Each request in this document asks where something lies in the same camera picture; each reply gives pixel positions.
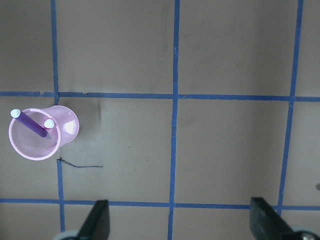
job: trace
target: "beige floor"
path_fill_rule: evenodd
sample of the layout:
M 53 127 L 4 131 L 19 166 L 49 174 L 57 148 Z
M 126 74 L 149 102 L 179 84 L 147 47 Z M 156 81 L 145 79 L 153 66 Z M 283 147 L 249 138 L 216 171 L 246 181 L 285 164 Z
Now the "beige floor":
M 51 240 L 99 199 L 111 201 L 110 240 L 253 240 L 251 196 L 320 232 L 320 1 L 304 0 L 297 72 L 298 0 L 176 3 L 178 92 L 174 0 L 0 0 L 0 239 Z M 27 160 L 9 112 L 55 104 L 55 44 L 58 104 L 81 129 L 53 157 Z M 60 157 L 104 168 L 62 164 L 62 199 Z

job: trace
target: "mesh cup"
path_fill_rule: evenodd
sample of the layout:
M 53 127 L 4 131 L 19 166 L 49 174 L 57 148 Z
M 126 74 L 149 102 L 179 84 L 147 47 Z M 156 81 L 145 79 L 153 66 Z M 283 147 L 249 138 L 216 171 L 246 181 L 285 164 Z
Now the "mesh cup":
M 23 112 L 41 127 L 44 127 L 47 119 L 52 119 L 54 127 L 47 131 L 55 142 L 39 136 L 16 119 L 12 119 L 9 126 L 10 142 L 24 158 L 36 161 L 50 158 L 60 147 L 70 143 L 78 135 L 79 120 L 76 114 L 65 106 L 52 106 L 45 109 L 29 108 Z

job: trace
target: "metal bolt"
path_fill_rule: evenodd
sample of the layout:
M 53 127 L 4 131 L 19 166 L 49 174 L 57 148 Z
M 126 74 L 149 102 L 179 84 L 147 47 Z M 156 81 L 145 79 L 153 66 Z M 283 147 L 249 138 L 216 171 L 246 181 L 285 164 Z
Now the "metal bolt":
M 316 240 L 315 236 L 313 236 L 310 233 L 306 233 L 306 232 L 301 235 L 301 239 L 302 240 Z

